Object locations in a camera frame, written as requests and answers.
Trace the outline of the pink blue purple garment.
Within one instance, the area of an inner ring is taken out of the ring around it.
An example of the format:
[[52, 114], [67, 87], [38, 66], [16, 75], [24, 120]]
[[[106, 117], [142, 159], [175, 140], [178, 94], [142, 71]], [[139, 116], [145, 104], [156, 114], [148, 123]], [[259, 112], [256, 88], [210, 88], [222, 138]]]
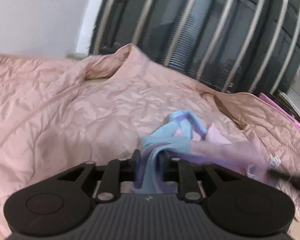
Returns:
[[191, 111], [172, 113], [167, 123], [149, 136], [141, 138], [141, 160], [134, 182], [140, 194], [175, 193], [175, 182], [163, 182], [163, 165], [159, 156], [179, 158], [192, 164], [215, 163], [256, 181], [275, 187], [278, 180], [267, 171], [271, 163], [264, 159], [256, 140], [230, 142], [214, 124], [206, 126]]

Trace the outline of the pink quilted jacket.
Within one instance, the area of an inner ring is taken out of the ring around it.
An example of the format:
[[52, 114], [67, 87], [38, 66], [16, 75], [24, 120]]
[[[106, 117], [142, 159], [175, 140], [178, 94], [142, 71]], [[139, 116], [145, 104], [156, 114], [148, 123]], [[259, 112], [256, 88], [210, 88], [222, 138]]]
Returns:
[[131, 155], [178, 110], [300, 174], [300, 131], [288, 117], [253, 94], [220, 93], [157, 64], [132, 44], [81, 61], [0, 55], [0, 238], [11, 233], [3, 212], [11, 194], [87, 160]]

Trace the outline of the pink box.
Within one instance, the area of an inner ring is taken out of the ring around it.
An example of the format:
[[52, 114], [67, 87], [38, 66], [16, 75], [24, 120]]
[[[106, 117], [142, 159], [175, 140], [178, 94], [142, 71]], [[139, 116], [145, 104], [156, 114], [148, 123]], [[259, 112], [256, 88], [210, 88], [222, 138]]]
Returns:
[[298, 120], [296, 120], [296, 118], [294, 118], [294, 116], [293, 116], [293, 114], [291, 113], [290, 110], [285, 110], [285, 108], [282, 105], [278, 104], [275, 100], [273, 100], [274, 97], [272, 95], [267, 95], [267, 94], [264, 94], [264, 93], [260, 93], [258, 97], [262, 101], [270, 104], [275, 109], [277, 109], [278, 111], [280, 111], [282, 114], [284, 114], [290, 120], [292, 120], [292, 122], [294, 122], [294, 124], [296, 125], [296, 127], [300, 130], [300, 122]]

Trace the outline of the steel window guard rail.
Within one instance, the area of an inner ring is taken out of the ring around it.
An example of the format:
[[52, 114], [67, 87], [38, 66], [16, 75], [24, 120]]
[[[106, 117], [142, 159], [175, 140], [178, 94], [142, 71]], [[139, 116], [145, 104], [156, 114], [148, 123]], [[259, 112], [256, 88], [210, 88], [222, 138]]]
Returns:
[[128, 43], [220, 92], [287, 92], [300, 74], [300, 0], [101, 0], [89, 52]]

